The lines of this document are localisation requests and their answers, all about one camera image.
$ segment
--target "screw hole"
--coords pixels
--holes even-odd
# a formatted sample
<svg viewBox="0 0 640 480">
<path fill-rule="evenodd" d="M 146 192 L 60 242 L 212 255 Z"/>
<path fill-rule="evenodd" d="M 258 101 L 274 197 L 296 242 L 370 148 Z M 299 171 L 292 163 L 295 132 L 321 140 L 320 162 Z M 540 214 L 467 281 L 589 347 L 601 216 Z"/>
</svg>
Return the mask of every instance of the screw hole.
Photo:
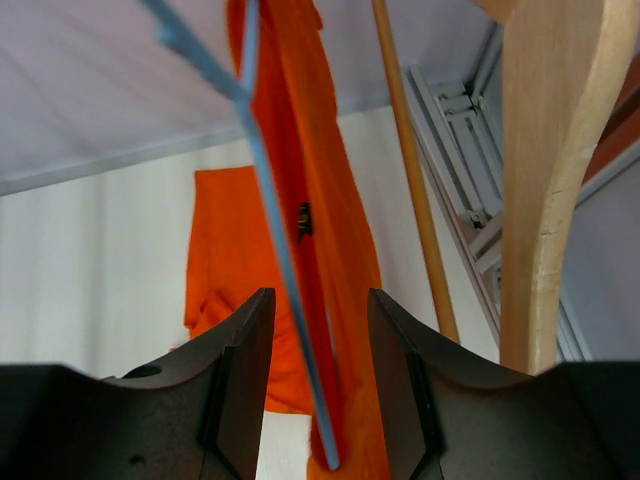
<svg viewBox="0 0 640 480">
<path fill-rule="evenodd" d="M 162 373 L 162 367 L 158 365 L 142 365 L 141 367 L 134 368 L 122 378 L 152 377 L 159 373 Z"/>
<path fill-rule="evenodd" d="M 129 465 L 144 465 L 147 461 L 142 455 L 132 455 L 129 458 Z"/>
</svg>

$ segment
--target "orange towel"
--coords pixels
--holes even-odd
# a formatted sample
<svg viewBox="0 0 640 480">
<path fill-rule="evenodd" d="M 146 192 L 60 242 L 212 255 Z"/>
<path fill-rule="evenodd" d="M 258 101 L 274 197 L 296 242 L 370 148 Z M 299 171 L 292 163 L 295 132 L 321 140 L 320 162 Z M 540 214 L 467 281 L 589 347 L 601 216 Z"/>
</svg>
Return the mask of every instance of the orange towel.
<svg viewBox="0 0 640 480">
<path fill-rule="evenodd" d="M 267 410 L 311 413 L 311 394 L 287 292 L 271 244 L 253 167 L 196 172 L 187 263 L 185 325 L 195 337 L 261 287 L 276 289 Z"/>
<path fill-rule="evenodd" d="M 244 7 L 245 0 L 228 0 L 229 38 L 236 65 L 242 49 Z M 287 175 L 278 172 L 304 166 L 318 267 L 335 337 L 346 455 L 337 472 L 327 472 L 314 429 L 308 476 L 387 479 L 367 325 L 367 295 L 369 288 L 380 287 L 380 273 L 336 123 L 335 92 L 320 40 L 321 27 L 310 0 L 261 2 L 260 63 L 253 107 L 285 216 L 290 208 L 286 196 L 296 186 L 287 184 Z"/>
</svg>

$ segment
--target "wooden paddle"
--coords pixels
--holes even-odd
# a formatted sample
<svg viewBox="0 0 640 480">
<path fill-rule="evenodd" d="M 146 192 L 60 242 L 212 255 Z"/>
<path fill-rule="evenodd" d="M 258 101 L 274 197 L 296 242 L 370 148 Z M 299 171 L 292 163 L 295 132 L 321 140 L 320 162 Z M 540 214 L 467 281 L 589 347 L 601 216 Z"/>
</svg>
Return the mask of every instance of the wooden paddle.
<svg viewBox="0 0 640 480">
<path fill-rule="evenodd" d="M 516 2 L 478 3 L 498 12 Z M 638 0 L 520 0 L 506 22 L 500 361 L 516 370 L 556 361 L 571 217 L 639 18 Z"/>
</svg>

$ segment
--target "hanging orange cloth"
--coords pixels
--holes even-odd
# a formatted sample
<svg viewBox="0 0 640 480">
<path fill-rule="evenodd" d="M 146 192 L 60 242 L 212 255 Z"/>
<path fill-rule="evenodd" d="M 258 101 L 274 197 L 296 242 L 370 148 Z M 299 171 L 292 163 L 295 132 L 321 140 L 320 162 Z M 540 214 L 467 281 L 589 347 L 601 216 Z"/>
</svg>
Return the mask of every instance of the hanging orange cloth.
<svg viewBox="0 0 640 480">
<path fill-rule="evenodd" d="M 276 325 L 265 408 L 311 413 L 300 344 L 253 167 L 196 172 L 185 325 L 191 337 L 225 320 L 258 288 L 276 289 Z"/>
<path fill-rule="evenodd" d="M 236 66 L 242 51 L 245 0 L 228 0 L 227 22 Z M 254 113 L 262 129 L 282 209 L 291 176 L 306 178 L 315 252 L 331 318 L 340 376 L 346 454 L 336 472 L 323 467 L 312 431 L 310 479 L 387 479 L 382 420 L 369 346 L 367 295 L 380 288 L 375 247 L 336 122 L 329 65 L 311 0 L 263 0 Z"/>
</svg>

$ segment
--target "orange fabric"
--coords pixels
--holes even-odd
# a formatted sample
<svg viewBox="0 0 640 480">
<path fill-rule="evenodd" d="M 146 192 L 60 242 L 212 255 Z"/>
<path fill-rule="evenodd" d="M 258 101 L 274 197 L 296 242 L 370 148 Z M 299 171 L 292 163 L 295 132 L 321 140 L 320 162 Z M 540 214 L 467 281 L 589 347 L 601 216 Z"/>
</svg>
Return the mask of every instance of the orange fabric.
<svg viewBox="0 0 640 480">
<path fill-rule="evenodd" d="M 271 244 L 253 167 L 196 172 L 185 325 L 195 337 L 261 287 L 276 289 L 265 408 L 311 413 L 302 353 Z"/>
<path fill-rule="evenodd" d="M 228 0 L 227 20 L 238 61 L 245 0 Z M 286 209 L 291 184 L 277 174 L 302 158 L 312 206 L 314 240 L 336 345 L 346 455 L 323 468 L 312 432 L 311 479 L 387 479 L 382 421 L 369 347 L 367 295 L 380 287 L 375 247 L 336 123 L 336 101 L 310 0 L 261 2 L 260 65 L 254 112 L 262 128 L 278 192 Z"/>
</svg>

